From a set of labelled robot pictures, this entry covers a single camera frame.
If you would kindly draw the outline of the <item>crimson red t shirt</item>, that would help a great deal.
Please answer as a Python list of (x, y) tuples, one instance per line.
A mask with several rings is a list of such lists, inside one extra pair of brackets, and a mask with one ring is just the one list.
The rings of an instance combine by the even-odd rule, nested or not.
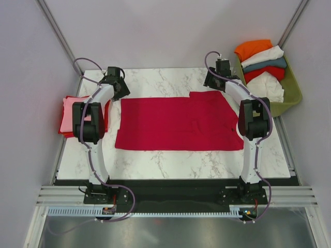
[(132, 151), (238, 151), (238, 116), (219, 91), (121, 102), (115, 148)]

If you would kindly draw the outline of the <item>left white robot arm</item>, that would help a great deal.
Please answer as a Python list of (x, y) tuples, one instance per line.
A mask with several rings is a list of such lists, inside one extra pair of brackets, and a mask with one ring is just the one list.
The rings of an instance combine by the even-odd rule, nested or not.
[(102, 151), (102, 139), (106, 133), (106, 120), (102, 108), (107, 103), (118, 101), (130, 94), (122, 68), (108, 67), (103, 78), (97, 82), (94, 92), (83, 102), (72, 105), (72, 131), (83, 145), (88, 167), (89, 182), (102, 185), (96, 190), (96, 198), (102, 203), (113, 199), (113, 190), (105, 186), (109, 180)]

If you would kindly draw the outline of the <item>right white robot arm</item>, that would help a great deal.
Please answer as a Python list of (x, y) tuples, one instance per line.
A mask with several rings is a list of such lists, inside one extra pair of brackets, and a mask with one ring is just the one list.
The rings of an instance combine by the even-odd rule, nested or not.
[(230, 61), (217, 58), (215, 67), (208, 70), (204, 86), (223, 91), (239, 105), (237, 128), (244, 141), (244, 165), (241, 180), (256, 184), (262, 180), (259, 172), (262, 145), (273, 130), (268, 98), (253, 95), (242, 81), (232, 75)]

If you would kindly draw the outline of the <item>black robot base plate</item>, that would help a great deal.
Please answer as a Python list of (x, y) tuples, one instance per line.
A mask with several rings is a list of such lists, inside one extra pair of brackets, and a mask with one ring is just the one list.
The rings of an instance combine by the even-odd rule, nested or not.
[(113, 188), (87, 180), (60, 180), (55, 186), (77, 186), (85, 204), (115, 204), (122, 212), (147, 210), (188, 212), (228, 210), (230, 205), (267, 204), (264, 184), (245, 186), (239, 179), (110, 180)]

